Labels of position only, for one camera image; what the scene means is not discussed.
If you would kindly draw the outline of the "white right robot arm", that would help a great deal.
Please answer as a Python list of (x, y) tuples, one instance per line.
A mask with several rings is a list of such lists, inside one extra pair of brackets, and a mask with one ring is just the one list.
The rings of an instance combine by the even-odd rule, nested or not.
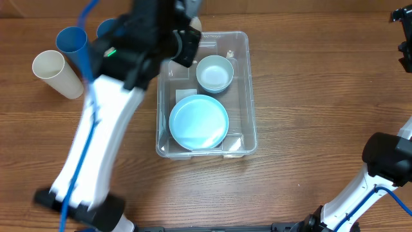
[(397, 135), (374, 133), (367, 141), (357, 176), (329, 203), (296, 223), (291, 231), (359, 231), (360, 218), (388, 194), (408, 214), (411, 210), (394, 194), (411, 182), (411, 120)]

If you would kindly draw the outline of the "grey bowl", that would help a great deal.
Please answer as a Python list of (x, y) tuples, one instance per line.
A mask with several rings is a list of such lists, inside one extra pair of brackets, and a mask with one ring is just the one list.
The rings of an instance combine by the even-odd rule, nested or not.
[(196, 67), (198, 83), (208, 88), (229, 87), (233, 78), (233, 65), (228, 59), (219, 55), (204, 57)]

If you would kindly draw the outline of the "light blue bowl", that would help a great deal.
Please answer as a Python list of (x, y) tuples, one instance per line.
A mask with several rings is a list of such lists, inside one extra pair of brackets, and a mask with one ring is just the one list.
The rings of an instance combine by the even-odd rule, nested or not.
[(206, 86), (201, 85), (201, 88), (208, 93), (217, 94), (217, 93), (224, 92), (228, 88), (228, 86), (222, 86), (221, 88), (208, 88)]

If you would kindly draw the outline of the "light blue plate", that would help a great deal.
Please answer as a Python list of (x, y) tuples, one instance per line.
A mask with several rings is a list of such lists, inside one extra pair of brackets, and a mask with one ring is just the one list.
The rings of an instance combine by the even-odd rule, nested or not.
[(229, 115), (221, 102), (208, 95), (190, 95), (173, 107), (169, 130), (183, 148), (194, 151), (215, 148), (229, 131)]

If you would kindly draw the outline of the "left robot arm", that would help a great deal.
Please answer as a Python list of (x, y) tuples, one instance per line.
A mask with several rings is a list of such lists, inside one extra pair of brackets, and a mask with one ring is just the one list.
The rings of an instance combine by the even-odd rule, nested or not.
[(76, 65), (87, 86), (79, 126), (54, 183), (34, 202), (72, 218), (88, 231), (136, 231), (125, 201), (109, 192), (113, 165), (133, 114), (162, 64), (190, 67), (201, 32), (191, 26), (200, 1), (134, 1), (130, 11), (92, 43), (77, 35)]

